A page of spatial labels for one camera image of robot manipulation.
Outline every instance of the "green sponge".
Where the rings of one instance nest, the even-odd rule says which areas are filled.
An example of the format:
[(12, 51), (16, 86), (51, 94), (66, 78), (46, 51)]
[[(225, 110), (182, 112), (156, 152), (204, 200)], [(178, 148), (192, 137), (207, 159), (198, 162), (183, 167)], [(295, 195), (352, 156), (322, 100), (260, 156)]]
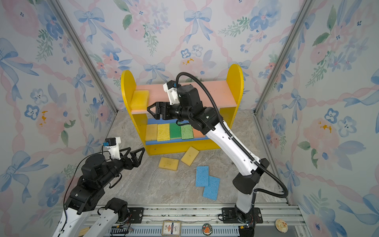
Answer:
[(182, 138), (180, 126), (178, 126), (176, 123), (170, 123), (170, 139), (180, 138)]
[(191, 125), (181, 126), (182, 129), (182, 139), (193, 139), (193, 131)]

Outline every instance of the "sponge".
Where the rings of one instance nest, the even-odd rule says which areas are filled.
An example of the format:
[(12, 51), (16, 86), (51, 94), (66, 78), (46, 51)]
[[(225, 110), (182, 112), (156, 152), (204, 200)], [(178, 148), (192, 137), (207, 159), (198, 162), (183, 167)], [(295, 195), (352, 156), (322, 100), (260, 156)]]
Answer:
[(209, 166), (196, 167), (196, 187), (208, 186)]
[(170, 123), (170, 139), (180, 138), (182, 138), (180, 126), (178, 126), (176, 123)]
[(136, 90), (133, 92), (132, 102), (130, 107), (132, 110), (147, 110), (147, 104), (149, 102), (148, 90)]
[(196, 130), (194, 128), (192, 128), (193, 130), (193, 137), (194, 138), (202, 138), (202, 137), (205, 137), (205, 135), (203, 135), (199, 130)]
[(166, 169), (166, 170), (173, 170), (177, 171), (179, 165), (178, 159), (172, 159), (167, 157), (162, 157), (161, 161), (159, 162), (159, 168)]
[(170, 140), (170, 124), (158, 124), (157, 141)]
[(182, 129), (182, 139), (193, 139), (193, 132), (191, 125), (181, 126)]
[(157, 124), (148, 124), (146, 126), (145, 141), (156, 141), (157, 140)]
[(217, 200), (218, 187), (220, 186), (220, 178), (209, 176), (209, 185), (204, 188), (203, 197)]
[(199, 154), (199, 151), (193, 148), (192, 146), (189, 147), (187, 150), (186, 154), (184, 154), (183, 158), (181, 161), (188, 165), (191, 166), (192, 162), (195, 160), (196, 156)]

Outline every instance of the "pink shelf board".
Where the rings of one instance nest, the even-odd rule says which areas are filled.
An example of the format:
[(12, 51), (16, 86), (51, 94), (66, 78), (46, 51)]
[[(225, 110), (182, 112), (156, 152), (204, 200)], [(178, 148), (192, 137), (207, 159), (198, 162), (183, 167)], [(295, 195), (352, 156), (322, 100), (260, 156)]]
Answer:
[[(237, 104), (234, 101), (232, 92), (229, 89), (226, 81), (210, 81), (202, 82), (212, 95), (218, 108), (236, 107)], [(212, 107), (212, 104), (201, 87), (196, 82), (181, 83), (181, 85), (191, 84), (199, 92), (200, 100), (203, 102), (203, 106)], [(163, 90), (162, 84), (156, 85), (139, 85), (136, 90), (148, 90), (150, 93), (148, 106), (155, 102), (169, 102), (167, 93)], [(147, 110), (132, 110), (132, 114), (148, 113)]]

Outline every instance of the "round badge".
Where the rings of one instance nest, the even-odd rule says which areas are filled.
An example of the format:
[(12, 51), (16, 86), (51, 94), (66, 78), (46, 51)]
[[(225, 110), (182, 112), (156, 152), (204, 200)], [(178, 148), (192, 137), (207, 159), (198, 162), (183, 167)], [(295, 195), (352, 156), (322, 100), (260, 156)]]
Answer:
[(212, 234), (212, 226), (208, 223), (205, 223), (203, 225), (203, 234), (205, 234), (206, 236), (209, 236), (210, 234)]
[(282, 219), (277, 219), (275, 221), (275, 226), (278, 229), (278, 231), (280, 231), (282, 233), (286, 233), (288, 230), (287, 223)]

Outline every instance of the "blue bow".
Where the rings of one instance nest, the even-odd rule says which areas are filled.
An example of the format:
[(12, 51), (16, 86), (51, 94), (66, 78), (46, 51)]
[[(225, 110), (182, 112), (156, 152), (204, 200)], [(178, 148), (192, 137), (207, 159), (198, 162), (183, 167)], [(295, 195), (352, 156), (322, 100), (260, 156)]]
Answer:
[(295, 175), (295, 172), (293, 172), (292, 170), (292, 165), (289, 161), (287, 161), (285, 163), (285, 166), (287, 167), (287, 172), (283, 173), (283, 171), (281, 169), (279, 169), (279, 172), (281, 174), (284, 175), (284, 177), (288, 178), (290, 175), (291, 177), (288, 179), (288, 184), (287, 184), (287, 188), (288, 188), (288, 191), (290, 191), (291, 193), (293, 193), (292, 191), (292, 182), (293, 182), (293, 185), (296, 187), (296, 186), (299, 186), (300, 185), (300, 179)]
[(304, 109), (305, 106), (307, 106), (307, 100), (304, 99), (304, 98), (301, 98), (299, 96), (298, 90), (296, 90), (296, 89), (292, 90), (291, 97), (294, 99), (292, 101), (292, 103), (290, 105), (282, 105), (283, 106), (282, 109), (292, 108), (292, 107), (295, 106), (294, 109), (293, 109), (293, 113), (292, 113), (292, 123), (293, 123), (294, 119), (296, 119), (296, 120), (298, 119), (298, 112), (297, 112), (298, 106), (299, 106), (300, 110)]
[[(371, 82), (374, 84), (379, 85), (379, 69), (374, 72), (374, 74), (371, 77)], [(379, 102), (379, 90), (375, 91), (372, 95), (365, 98), (364, 100), (359, 100), (357, 98), (346, 98), (343, 101), (346, 102), (345, 107), (350, 105), (355, 105), (358, 103), (362, 103), (364, 105), (373, 105)], [(375, 127), (375, 133), (379, 132), (379, 113), (376, 117), (376, 127)]]
[(13, 101), (16, 101), (16, 97), (22, 99), (19, 89), (17, 88), (17, 82), (19, 82), (19, 77), (12, 67), (2, 62), (3, 60), (27, 74), (39, 76), (36, 72), (31, 70), (31, 68), (33, 67), (33, 63), (16, 63), (7, 59), (17, 57), (18, 55), (19, 53), (17, 53), (16, 49), (7, 39), (0, 38), (0, 67), (3, 68), (3, 70), (9, 75), (9, 77), (12, 79), (14, 83), (12, 87)]
[(211, 20), (211, 16), (212, 16), (212, 10), (210, 8), (204, 8), (204, 10), (197, 11), (197, 12), (194, 12), (192, 10), (185, 11), (184, 12), (184, 20), (186, 22), (191, 22), (191, 21), (194, 20), (194, 22), (193, 22), (192, 33), (189, 34), (189, 35), (187, 35), (183, 39), (183, 42), (187, 41), (187, 44), (188, 44), (188, 41), (190, 40), (191, 36), (197, 33), (197, 30), (198, 30), (197, 19), (199, 19), (199, 25), (200, 25), (201, 30), (203, 31), (203, 34), (205, 35), (205, 37), (208, 40), (210, 40), (208, 34), (213, 33), (213, 31), (211, 31), (210, 29), (208, 29), (204, 25), (204, 23), (202, 21), (200, 21), (200, 20), (204, 20), (206, 22), (209, 22)]
[[(241, 63), (230, 62), (230, 63), (228, 64), (228, 68), (230, 68), (230, 66), (233, 65), (233, 64), (238, 64), (241, 68), (243, 68), (243, 69), (248, 69), (248, 68), (250, 67), (250, 63), (251, 63), (250, 60), (245, 60), (245, 61), (243, 61), (243, 62), (241, 62)], [(244, 72), (243, 70), (242, 70), (242, 74), (243, 74), (243, 80), (246, 81), (246, 77), (248, 77), (249, 74), (247, 74), (247, 73)]]
[(74, 77), (72, 79), (72, 85), (75, 87), (75, 88), (78, 88), (78, 86), (80, 85), (80, 87), (82, 88), (83, 90), (83, 103), (87, 102), (87, 98), (86, 98), (86, 87), (84, 86), (84, 84), (86, 84), (87, 86), (89, 87), (94, 87), (91, 82), (92, 80), (84, 80), (83, 78), (86, 77), (86, 74), (84, 73), (84, 70), (83, 68), (79, 68), (78, 70), (78, 74), (76, 75), (76, 77)]
[(165, 82), (167, 82), (167, 80), (166, 79), (168, 79), (169, 77), (168, 76), (165, 76), (165, 75), (163, 75), (160, 71), (162, 71), (162, 72), (164, 72), (165, 71), (165, 65), (164, 65), (164, 63), (158, 63), (157, 65), (151, 65), (151, 64), (145, 64), (144, 66), (143, 66), (143, 68), (145, 69), (145, 71), (146, 72), (150, 72), (151, 71), (151, 73), (152, 73), (152, 75), (153, 75), (153, 77), (150, 79), (150, 80), (148, 80), (147, 82), (146, 82), (146, 84), (151, 84), (152, 82), (153, 82), (153, 80), (154, 79), (156, 79), (157, 78), (157, 73), (158, 73), (158, 75), (165, 81)]
[(87, 39), (86, 39), (87, 42), (90, 42), (92, 44), (92, 37), (96, 34), (95, 25), (99, 28), (101, 32), (103, 32), (103, 34), (105, 34), (106, 37), (113, 40), (113, 38), (109, 35), (113, 33), (113, 31), (102, 27), (98, 22), (96, 22), (96, 21), (104, 22), (104, 15), (103, 15), (103, 12), (100, 10), (100, 8), (94, 8), (92, 12), (88, 11), (86, 13), (84, 11), (78, 10), (74, 12), (74, 15), (76, 19), (78, 19), (78, 21), (81, 23), (84, 23), (88, 20), (88, 25), (89, 25), (89, 28), (91, 29), (91, 34), (87, 36)]
[(31, 198), (29, 190), (27, 188), (29, 184), (29, 177), (24, 174), (15, 174), (18, 172), (28, 172), (36, 171), (47, 167), (48, 165), (42, 165), (44, 159), (40, 159), (36, 163), (23, 167), (30, 160), (30, 156), (24, 151), (17, 151), (12, 157), (12, 165), (8, 167), (5, 174), (0, 175), (0, 191), (3, 192), (7, 190), (10, 186), (12, 178), (17, 182), (25, 186), (24, 191), (22, 192), (22, 203), (25, 203), (26, 198)]

